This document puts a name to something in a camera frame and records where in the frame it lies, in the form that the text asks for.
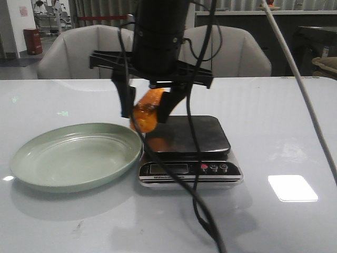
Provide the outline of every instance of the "black mount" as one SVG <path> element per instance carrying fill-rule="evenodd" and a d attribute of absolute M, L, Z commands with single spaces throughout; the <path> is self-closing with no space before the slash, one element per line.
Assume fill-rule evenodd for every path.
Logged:
<path fill-rule="evenodd" d="M 194 65 L 177 61 L 176 71 L 167 75 L 154 76 L 140 72 L 134 68 L 131 63 L 132 52 L 126 52 L 128 73 L 150 81 L 149 87 L 157 89 L 161 87 L 169 87 L 170 92 L 164 92 L 157 108 L 157 120 L 159 123 L 165 123 L 175 106 L 182 101 L 187 95 L 187 84 L 190 83 Z M 111 80 L 116 85 L 118 95 L 121 102 L 121 116 L 129 118 L 130 107 L 133 106 L 135 99 L 135 87 L 131 87 L 126 83 L 125 64 L 122 52 L 94 51 L 90 56 L 90 68 L 102 67 L 113 70 Z M 213 75 L 210 70 L 200 68 L 194 83 L 211 87 Z M 127 92 L 130 93 L 132 104 L 126 103 Z"/>

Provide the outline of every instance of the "floor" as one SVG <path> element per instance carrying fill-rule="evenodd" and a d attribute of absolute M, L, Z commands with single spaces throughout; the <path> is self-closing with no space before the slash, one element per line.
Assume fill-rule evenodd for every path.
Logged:
<path fill-rule="evenodd" d="M 22 54 L 20 58 L 24 59 L 42 59 L 52 43 L 56 40 L 56 36 L 41 35 L 41 44 L 43 52 L 37 55 Z M 22 80 L 22 79 L 37 79 L 37 65 L 35 62 L 26 67 L 0 67 L 0 80 Z"/>

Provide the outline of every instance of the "green plate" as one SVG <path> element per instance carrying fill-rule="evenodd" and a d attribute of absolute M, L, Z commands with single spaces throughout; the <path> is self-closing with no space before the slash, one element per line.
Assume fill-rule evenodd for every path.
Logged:
<path fill-rule="evenodd" d="M 121 176 L 139 162 L 141 148 L 137 133 L 121 125 L 71 125 L 28 141 L 14 155 L 11 170 L 41 191 L 83 191 Z"/>

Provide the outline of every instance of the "orange item on shelf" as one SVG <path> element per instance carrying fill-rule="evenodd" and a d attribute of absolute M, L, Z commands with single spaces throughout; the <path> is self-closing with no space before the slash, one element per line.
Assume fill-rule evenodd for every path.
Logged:
<path fill-rule="evenodd" d="M 157 126 L 157 107 L 164 91 L 164 88 L 150 89 L 133 107 L 135 120 L 142 133 L 151 132 Z"/>

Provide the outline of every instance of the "white table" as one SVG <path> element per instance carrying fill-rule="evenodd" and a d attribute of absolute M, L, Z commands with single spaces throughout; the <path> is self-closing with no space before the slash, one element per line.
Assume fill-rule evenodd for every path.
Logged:
<path fill-rule="evenodd" d="M 147 81 L 136 80 L 137 97 Z M 305 79 L 337 161 L 337 83 Z M 184 191 L 153 191 L 137 168 L 100 188 L 50 194 L 11 175 L 9 162 L 31 138 L 66 125 L 111 122 L 120 105 L 109 80 L 0 81 L 0 251 L 6 253 L 216 252 Z M 337 249 L 337 188 L 294 79 L 216 79 L 195 86 L 192 113 L 217 117 L 244 173 L 230 190 L 202 191 L 229 252 Z M 184 115 L 184 103 L 173 112 Z M 318 196 L 282 202 L 272 175 L 301 175 Z"/>

